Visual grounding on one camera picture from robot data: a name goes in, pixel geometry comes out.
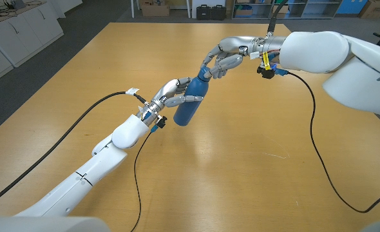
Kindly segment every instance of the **wooden table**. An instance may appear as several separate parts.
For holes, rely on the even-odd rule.
[[[194,77],[220,39],[265,35],[266,24],[111,23],[0,126],[0,191],[33,164],[101,97],[140,88],[146,99],[167,81]],[[276,35],[288,35],[285,26]],[[271,80],[245,62],[210,89],[186,127],[169,120],[138,158],[142,217],[137,231],[357,231],[380,220],[344,205],[309,137],[312,100],[292,76]],[[380,197],[380,120],[331,99],[328,75],[295,72],[316,94],[314,137],[332,180],[353,206]],[[0,198],[0,215],[37,202],[83,165],[93,147],[141,105],[122,95],[97,106],[62,144]],[[133,162],[143,142],[71,213],[129,231],[138,215]]]

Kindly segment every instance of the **white robotic arm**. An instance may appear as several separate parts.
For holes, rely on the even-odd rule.
[[[242,63],[245,56],[262,58],[258,73],[264,78],[288,73],[284,68],[311,73],[334,72],[323,88],[345,106],[380,114],[380,46],[336,32],[293,32],[287,37],[228,37],[220,41],[207,55],[202,68],[216,56],[215,65],[205,72],[204,78],[221,78],[228,69]],[[146,102],[136,115],[98,143],[93,157],[75,173],[61,182],[44,198],[16,216],[43,217],[66,216],[88,191],[127,157],[123,149],[133,147],[138,139],[155,122],[163,127],[165,117],[159,115],[167,107],[183,102],[202,101],[201,96],[179,95],[190,78],[174,79],[165,84]]]
[[[264,58],[258,72],[271,78],[276,66],[311,73],[334,72],[323,84],[336,101],[358,110],[380,114],[380,46],[337,32],[293,32],[288,37],[228,37],[220,41],[203,61],[206,66],[215,55],[216,64],[205,77],[221,78],[228,69],[242,63],[243,57]]]
[[[127,157],[123,149],[132,148],[155,122],[156,127],[163,127],[165,117],[158,113],[164,106],[177,106],[183,102],[201,101],[199,96],[178,96],[185,91],[190,78],[174,79],[166,83],[146,102],[136,115],[130,117],[114,132],[99,142],[93,149],[93,157],[51,190],[40,201],[20,212],[18,217],[56,217],[68,215],[87,195],[92,187],[108,173],[118,167]]]

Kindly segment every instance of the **black case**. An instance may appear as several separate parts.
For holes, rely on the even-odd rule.
[[[211,19],[224,20],[226,18],[226,7],[216,5],[211,8]]]
[[[208,20],[211,17],[211,7],[207,5],[197,6],[196,18],[198,20]]]

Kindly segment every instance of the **gray floor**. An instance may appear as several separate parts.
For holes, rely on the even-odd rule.
[[[66,17],[59,19],[64,36],[19,68],[0,78],[0,125],[110,22],[268,23],[259,20],[230,19],[197,21],[188,19],[185,10],[172,10],[171,17],[150,18],[142,17],[141,12],[136,10],[136,18],[132,19],[129,1],[126,0],[83,0],[83,4],[67,12]],[[349,22],[354,26],[345,26]],[[332,30],[371,43],[378,41],[372,33],[380,33],[380,19],[284,20],[279,23],[284,23],[292,31]]]

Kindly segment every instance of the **cardboard box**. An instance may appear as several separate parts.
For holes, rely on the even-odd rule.
[[[235,17],[250,17],[253,14],[253,10],[236,10]]]
[[[153,16],[169,16],[170,7],[169,6],[141,6],[143,16],[153,17]]]
[[[359,13],[361,19],[379,19],[380,18],[380,1],[368,0],[362,11]]]
[[[272,0],[255,0],[254,3],[272,4]]]
[[[140,6],[151,6],[153,4],[153,0],[140,0]]]
[[[277,8],[278,8],[277,5],[273,6],[273,13],[276,11]],[[282,6],[279,11],[279,14],[286,14],[288,11],[289,11],[289,6]]]
[[[276,9],[278,8],[278,6],[273,6],[273,13],[276,11]],[[284,18],[286,16],[286,13],[289,12],[289,6],[282,6],[279,13],[277,14],[277,18]]]

